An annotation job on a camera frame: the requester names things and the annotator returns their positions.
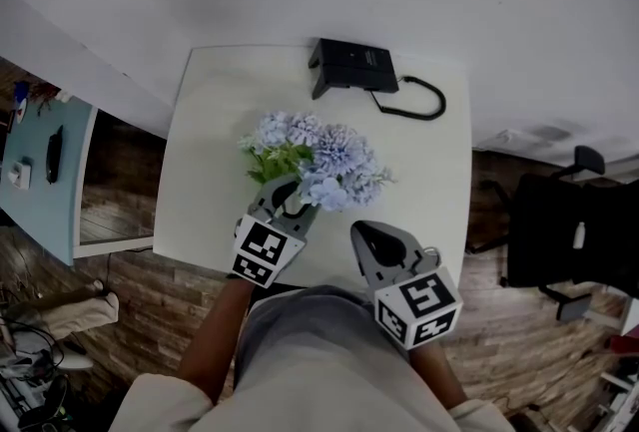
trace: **gray shirt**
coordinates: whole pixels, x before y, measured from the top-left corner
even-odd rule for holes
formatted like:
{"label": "gray shirt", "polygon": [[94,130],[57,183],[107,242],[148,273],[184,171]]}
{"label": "gray shirt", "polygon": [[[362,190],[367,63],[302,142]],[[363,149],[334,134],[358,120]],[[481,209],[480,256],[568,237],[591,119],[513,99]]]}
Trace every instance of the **gray shirt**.
{"label": "gray shirt", "polygon": [[512,432],[491,404],[470,400],[446,411],[366,302],[334,287],[253,310],[236,372],[234,395],[216,407],[188,382],[142,375],[111,430]]}

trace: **blue hydrangea flower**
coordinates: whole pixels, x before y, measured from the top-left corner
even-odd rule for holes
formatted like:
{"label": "blue hydrangea flower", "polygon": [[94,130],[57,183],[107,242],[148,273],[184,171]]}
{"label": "blue hydrangea flower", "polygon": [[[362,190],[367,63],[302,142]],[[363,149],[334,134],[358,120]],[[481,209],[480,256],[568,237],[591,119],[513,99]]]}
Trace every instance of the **blue hydrangea flower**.
{"label": "blue hydrangea flower", "polygon": [[366,162],[366,139],[345,125],[327,125],[314,150],[318,167],[332,177],[346,175]]}
{"label": "blue hydrangea flower", "polygon": [[320,119],[311,113],[296,113],[289,127],[289,141],[312,147],[320,140]]}
{"label": "blue hydrangea flower", "polygon": [[363,139],[362,141],[361,151],[362,162],[357,167],[356,173],[364,177],[373,178],[375,175],[379,174],[379,164],[377,163],[374,150],[368,145],[368,141],[366,139]]}
{"label": "blue hydrangea flower", "polygon": [[379,197],[385,182],[392,182],[389,168],[384,168],[373,175],[348,174],[341,180],[341,185],[348,195],[350,207],[367,207]]}
{"label": "blue hydrangea flower", "polygon": [[324,179],[328,178],[328,174],[306,159],[298,165],[298,172],[302,179],[298,193],[302,197],[302,203],[309,204],[311,202],[311,187],[323,182]]}
{"label": "blue hydrangea flower", "polygon": [[312,184],[309,193],[302,196],[303,204],[321,205],[326,211],[341,211],[348,203],[348,195],[341,188],[337,179],[327,177],[323,181]]}
{"label": "blue hydrangea flower", "polygon": [[284,111],[268,113],[261,121],[255,133],[258,145],[262,147],[280,147],[287,142],[287,133],[291,117]]}

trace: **green leaf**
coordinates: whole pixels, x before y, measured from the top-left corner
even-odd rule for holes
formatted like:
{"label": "green leaf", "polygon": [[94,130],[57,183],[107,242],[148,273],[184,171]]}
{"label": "green leaf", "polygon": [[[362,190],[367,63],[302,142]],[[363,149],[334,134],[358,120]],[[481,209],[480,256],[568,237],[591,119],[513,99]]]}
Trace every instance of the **green leaf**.
{"label": "green leaf", "polygon": [[248,171],[247,174],[258,184],[265,184],[267,180],[264,178],[264,175],[261,172],[256,171]]}
{"label": "green leaf", "polygon": [[264,178],[267,181],[271,181],[280,176],[280,169],[278,167],[277,159],[266,159],[264,160]]}
{"label": "green leaf", "polygon": [[286,158],[281,158],[276,160],[276,167],[278,168],[278,173],[280,175],[286,175],[290,173],[290,165],[287,162]]}
{"label": "green leaf", "polygon": [[310,161],[313,160],[313,150],[306,145],[299,145],[296,147],[296,152],[300,159],[308,159]]}

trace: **artificial flower bouquet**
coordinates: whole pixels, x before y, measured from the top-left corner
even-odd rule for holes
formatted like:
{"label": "artificial flower bouquet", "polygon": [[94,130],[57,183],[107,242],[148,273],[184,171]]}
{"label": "artificial flower bouquet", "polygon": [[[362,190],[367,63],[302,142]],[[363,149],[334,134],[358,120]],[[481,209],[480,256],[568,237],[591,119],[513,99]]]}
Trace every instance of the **artificial flower bouquet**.
{"label": "artificial flower bouquet", "polygon": [[254,160],[252,179],[264,184],[296,174],[300,202],[327,211],[366,207],[392,182],[364,136],[345,125],[323,126],[310,113],[268,113],[240,148]]}

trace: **chair armrest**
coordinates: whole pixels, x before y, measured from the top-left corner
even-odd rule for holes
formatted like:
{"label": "chair armrest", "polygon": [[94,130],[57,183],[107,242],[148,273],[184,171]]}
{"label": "chair armrest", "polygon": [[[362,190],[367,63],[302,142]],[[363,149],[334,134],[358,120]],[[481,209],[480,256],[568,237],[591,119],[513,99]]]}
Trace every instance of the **chair armrest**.
{"label": "chair armrest", "polygon": [[553,290],[552,288],[548,288],[547,285],[540,285],[537,287],[541,293],[545,293],[548,297],[550,297],[555,302],[564,303],[570,300],[570,297],[567,295],[558,292],[557,290]]}
{"label": "chair armrest", "polygon": [[603,175],[606,173],[606,163],[603,160],[603,156],[590,147],[579,145],[575,147],[575,162],[571,166],[564,168],[556,173],[553,173],[551,179],[561,179],[568,175],[574,175],[576,173],[588,170],[597,175]]}

